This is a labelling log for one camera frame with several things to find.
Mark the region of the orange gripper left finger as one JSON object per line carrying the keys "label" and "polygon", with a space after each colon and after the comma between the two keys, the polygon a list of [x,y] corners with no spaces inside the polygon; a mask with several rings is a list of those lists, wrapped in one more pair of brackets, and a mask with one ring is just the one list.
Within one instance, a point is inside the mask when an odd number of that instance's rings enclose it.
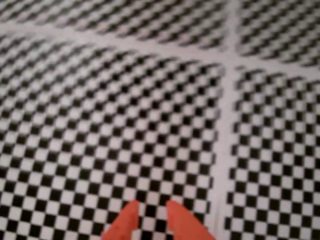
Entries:
{"label": "orange gripper left finger", "polygon": [[101,235],[102,240],[131,240],[132,233],[139,226],[139,202],[129,202]]}

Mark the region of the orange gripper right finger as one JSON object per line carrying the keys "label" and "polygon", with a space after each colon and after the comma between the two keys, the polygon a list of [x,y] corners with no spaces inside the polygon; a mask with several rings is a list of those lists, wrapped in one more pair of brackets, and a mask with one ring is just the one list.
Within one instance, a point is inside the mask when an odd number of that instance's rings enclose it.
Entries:
{"label": "orange gripper right finger", "polygon": [[176,201],[166,202],[167,225],[174,240],[215,240],[208,229]]}

